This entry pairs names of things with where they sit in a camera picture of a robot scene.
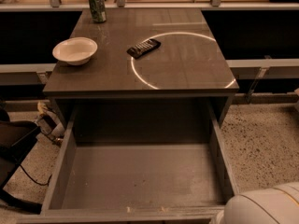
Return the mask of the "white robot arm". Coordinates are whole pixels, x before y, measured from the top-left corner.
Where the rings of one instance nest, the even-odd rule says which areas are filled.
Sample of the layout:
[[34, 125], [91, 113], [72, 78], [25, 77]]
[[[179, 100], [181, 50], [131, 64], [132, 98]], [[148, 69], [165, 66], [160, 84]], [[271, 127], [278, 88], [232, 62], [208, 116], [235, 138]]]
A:
[[299, 183], [235, 195], [209, 224], [299, 224]]

